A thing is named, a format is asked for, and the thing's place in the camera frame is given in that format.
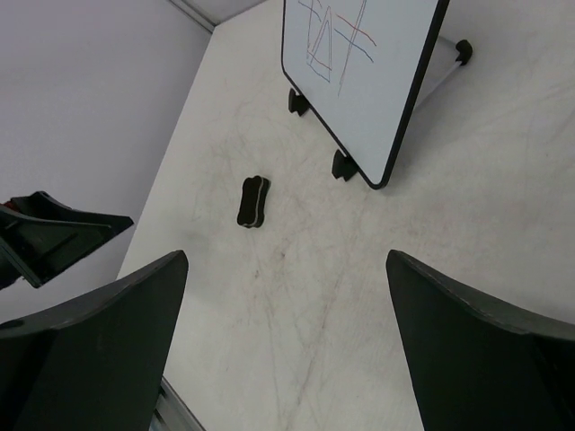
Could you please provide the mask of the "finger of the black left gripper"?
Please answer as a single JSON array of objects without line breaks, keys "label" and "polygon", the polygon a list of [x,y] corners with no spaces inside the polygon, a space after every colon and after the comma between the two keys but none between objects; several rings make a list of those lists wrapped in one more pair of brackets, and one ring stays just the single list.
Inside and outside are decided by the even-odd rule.
[{"label": "finger of the black left gripper", "polygon": [[45,191],[10,198],[1,205],[1,287],[23,278],[40,288],[133,224],[73,209]]}]

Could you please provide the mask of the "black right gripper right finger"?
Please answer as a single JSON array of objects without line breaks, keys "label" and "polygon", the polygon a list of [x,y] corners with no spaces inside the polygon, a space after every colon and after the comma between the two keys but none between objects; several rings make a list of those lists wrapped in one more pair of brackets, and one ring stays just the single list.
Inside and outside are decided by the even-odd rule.
[{"label": "black right gripper right finger", "polygon": [[572,430],[574,327],[447,277],[402,251],[386,273],[427,430]]}]

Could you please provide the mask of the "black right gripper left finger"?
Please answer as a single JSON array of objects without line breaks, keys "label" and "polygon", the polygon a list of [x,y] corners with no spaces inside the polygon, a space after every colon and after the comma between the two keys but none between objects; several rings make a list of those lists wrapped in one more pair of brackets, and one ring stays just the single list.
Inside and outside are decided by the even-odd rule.
[{"label": "black right gripper left finger", "polygon": [[188,275],[184,251],[1,326],[3,430],[147,430]]}]

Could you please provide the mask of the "black whiteboard eraser green felt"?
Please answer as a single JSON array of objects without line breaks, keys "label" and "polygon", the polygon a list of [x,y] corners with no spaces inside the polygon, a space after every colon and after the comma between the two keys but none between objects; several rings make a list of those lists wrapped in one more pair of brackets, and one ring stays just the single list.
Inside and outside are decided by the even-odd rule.
[{"label": "black whiteboard eraser green felt", "polygon": [[260,175],[244,180],[236,222],[245,228],[259,228],[264,223],[264,208],[270,181]]}]

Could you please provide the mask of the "black-framed small whiteboard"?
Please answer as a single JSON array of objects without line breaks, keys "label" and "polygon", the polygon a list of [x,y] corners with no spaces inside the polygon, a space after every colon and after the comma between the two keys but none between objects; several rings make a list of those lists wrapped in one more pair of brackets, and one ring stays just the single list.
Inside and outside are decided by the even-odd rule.
[{"label": "black-framed small whiteboard", "polygon": [[372,189],[391,177],[447,8],[439,0],[283,4],[284,75]]}]

